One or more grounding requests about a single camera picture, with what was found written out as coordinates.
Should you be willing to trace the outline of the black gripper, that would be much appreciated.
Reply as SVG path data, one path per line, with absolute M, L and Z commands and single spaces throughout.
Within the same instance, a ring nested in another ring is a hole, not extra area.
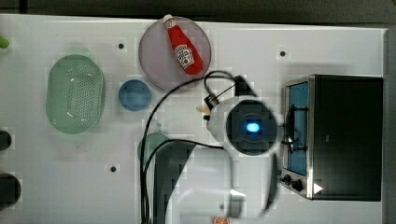
M 219 104 L 219 100 L 217 97 L 207 96 L 204 99 L 204 102 L 205 102 L 205 106 L 207 106 L 210 109 L 209 114 L 204 113 L 204 120 L 210 120 L 211 112 Z

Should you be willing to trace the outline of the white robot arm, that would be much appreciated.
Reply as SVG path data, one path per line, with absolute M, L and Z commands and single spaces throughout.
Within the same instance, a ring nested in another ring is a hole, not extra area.
M 184 215 L 259 219 L 276 197 L 281 129 L 259 98 L 216 105 L 206 128 L 220 146 L 193 147 L 165 209 L 164 224 Z

